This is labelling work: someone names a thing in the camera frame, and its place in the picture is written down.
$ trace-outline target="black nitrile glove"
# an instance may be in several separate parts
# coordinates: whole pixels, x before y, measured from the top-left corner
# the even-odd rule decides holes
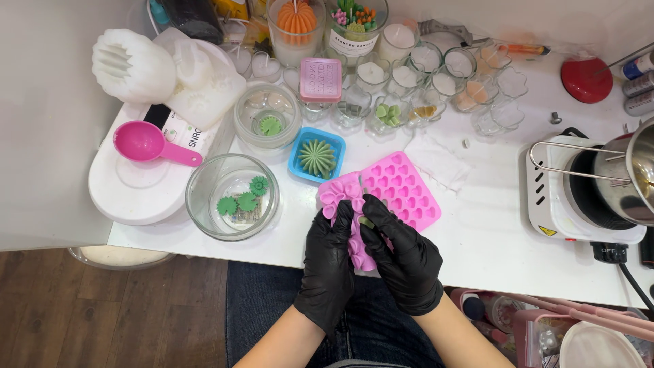
[[[354,293],[354,267],[347,252],[353,216],[349,200],[339,202],[333,228],[322,210],[318,212],[307,234],[302,288],[293,303],[331,341],[345,304]]]
[[[438,281],[443,258],[438,248],[398,220],[377,197],[364,194],[364,200],[364,216],[375,227],[361,226],[361,238],[395,303],[402,312],[412,316],[431,312],[443,296],[443,284]],[[393,251],[382,234],[393,244]]]

